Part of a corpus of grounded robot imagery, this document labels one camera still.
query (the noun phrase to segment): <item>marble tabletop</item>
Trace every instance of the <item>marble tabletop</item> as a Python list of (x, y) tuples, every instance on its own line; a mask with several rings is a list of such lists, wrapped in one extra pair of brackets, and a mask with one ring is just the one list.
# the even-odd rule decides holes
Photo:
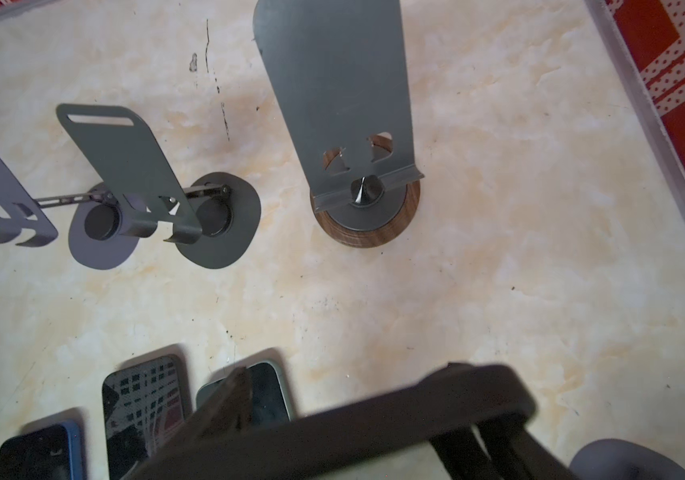
[[(60, 0), (0, 21), (0, 156), (33, 196), (99, 181), (54, 115), (69, 102), (132, 109), (181, 184), (226, 171), (262, 201), (222, 270), (166, 226), (89, 270), (68, 252), (73, 206), (48, 210), (49, 246), (0, 245), (0, 445), (78, 408), (89, 478), (107, 478), (103, 379), (176, 344), (193, 391), (275, 349), (301, 415), (503, 362), (561, 461), (614, 437), (685, 467), (685, 225), (585, 4), (402, 0), (425, 179), (409, 228), (370, 250), (312, 215), (254, 5)], [(334, 476), (357, 475), (446, 478), (429, 447)]]

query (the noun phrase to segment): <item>smartphone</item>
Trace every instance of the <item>smartphone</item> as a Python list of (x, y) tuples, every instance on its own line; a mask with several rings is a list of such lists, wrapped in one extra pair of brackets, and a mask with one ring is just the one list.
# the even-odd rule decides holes
[(81, 434), (76, 422), (66, 420), (2, 444), (0, 480), (29, 479), (84, 479)]
[(103, 382), (110, 480), (120, 480), (153, 456), (189, 413), (184, 369), (175, 355), (111, 373)]
[[(271, 426), (289, 422), (292, 406), (286, 389), (281, 366), (271, 360), (263, 360), (247, 368), (252, 379), (252, 419), (250, 425)], [(196, 408), (201, 408), (217, 387), (225, 380), (223, 377), (201, 387), (196, 394)]]

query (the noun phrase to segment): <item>blue smartphone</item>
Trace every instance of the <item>blue smartphone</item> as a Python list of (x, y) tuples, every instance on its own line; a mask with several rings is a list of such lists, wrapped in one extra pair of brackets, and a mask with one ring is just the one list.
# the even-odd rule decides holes
[(13, 437), (0, 448), (0, 480), (84, 480), (81, 434), (73, 420)]

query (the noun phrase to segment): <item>wooden ring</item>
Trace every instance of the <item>wooden ring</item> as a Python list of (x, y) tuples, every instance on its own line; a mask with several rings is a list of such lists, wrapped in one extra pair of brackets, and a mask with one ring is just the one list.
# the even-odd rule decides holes
[[(369, 232), (359, 232), (350, 230), (338, 224), (326, 211), (320, 214), (314, 213), (318, 225), (322, 230), (340, 244), (353, 246), (356, 248), (372, 248), (381, 246), (400, 235), (406, 227), (412, 223), (412, 218), (417, 212), (417, 205), (420, 203), (420, 180), (416, 180), (406, 186), (404, 205), (401, 210), (385, 225)], [(310, 206), (313, 208), (313, 196), (310, 196)]]

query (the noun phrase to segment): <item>gray tablet stand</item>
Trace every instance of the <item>gray tablet stand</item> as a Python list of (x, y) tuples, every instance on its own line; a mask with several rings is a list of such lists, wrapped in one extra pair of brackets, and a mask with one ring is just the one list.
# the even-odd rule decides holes
[(423, 177), (399, 0), (260, 0), (253, 28), (314, 211), (350, 230), (387, 224)]
[(150, 128), (127, 108), (62, 104), (57, 116), (104, 182), (85, 194), (34, 200), (0, 159), (0, 244), (23, 228), (35, 235), (18, 245), (49, 244), (58, 232), (42, 209), (79, 204), (68, 244), (90, 268), (123, 263), (160, 221), (172, 223), (166, 241), (194, 264), (223, 268), (246, 251), (260, 223), (260, 198), (246, 181), (215, 173), (183, 189)]

